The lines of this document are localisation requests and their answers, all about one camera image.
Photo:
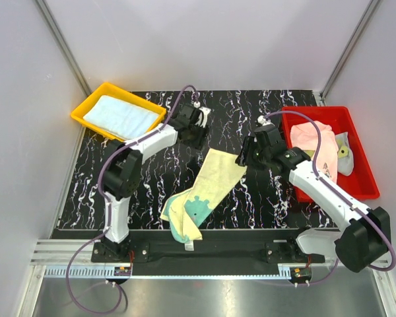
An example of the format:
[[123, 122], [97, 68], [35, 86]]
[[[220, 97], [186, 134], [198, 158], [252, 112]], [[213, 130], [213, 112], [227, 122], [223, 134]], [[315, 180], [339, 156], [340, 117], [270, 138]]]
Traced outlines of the light blue towel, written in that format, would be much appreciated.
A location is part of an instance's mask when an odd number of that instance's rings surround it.
[[145, 134], [157, 118], [155, 112], [104, 95], [83, 120], [126, 140]]

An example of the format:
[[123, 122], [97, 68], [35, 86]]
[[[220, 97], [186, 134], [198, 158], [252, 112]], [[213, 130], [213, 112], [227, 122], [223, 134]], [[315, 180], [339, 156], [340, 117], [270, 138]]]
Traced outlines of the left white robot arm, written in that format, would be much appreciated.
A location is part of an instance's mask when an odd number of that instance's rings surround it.
[[105, 203], [101, 242], [114, 261], [129, 255], [128, 216], [131, 196], [141, 181], [143, 164], [151, 156], [177, 143], [200, 149], [209, 132], [211, 109], [194, 104], [160, 123], [143, 136], [122, 143], [110, 142], [108, 157], [99, 173], [99, 192]]

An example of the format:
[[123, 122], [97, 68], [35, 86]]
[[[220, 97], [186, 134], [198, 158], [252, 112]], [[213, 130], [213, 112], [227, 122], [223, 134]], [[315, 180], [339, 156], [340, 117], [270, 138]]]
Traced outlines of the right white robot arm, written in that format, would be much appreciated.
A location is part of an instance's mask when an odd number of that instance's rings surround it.
[[347, 269], [358, 273], [392, 252], [388, 212], [381, 207], [371, 209], [346, 193], [314, 168], [305, 151], [287, 147], [276, 127], [258, 127], [245, 137], [236, 164], [282, 176], [318, 204], [337, 225], [336, 232], [299, 230], [295, 240], [286, 245], [292, 261], [301, 262], [317, 254], [337, 258]]

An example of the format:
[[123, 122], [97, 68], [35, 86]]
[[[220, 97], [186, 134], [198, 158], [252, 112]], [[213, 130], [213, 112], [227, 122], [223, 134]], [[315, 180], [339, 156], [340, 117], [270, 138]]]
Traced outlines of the pale yellow towel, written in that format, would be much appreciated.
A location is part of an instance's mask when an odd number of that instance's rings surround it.
[[194, 251], [194, 242], [203, 239], [199, 227], [246, 173], [236, 158], [210, 149], [192, 187], [165, 202], [160, 218], [169, 223], [174, 240], [185, 251]]

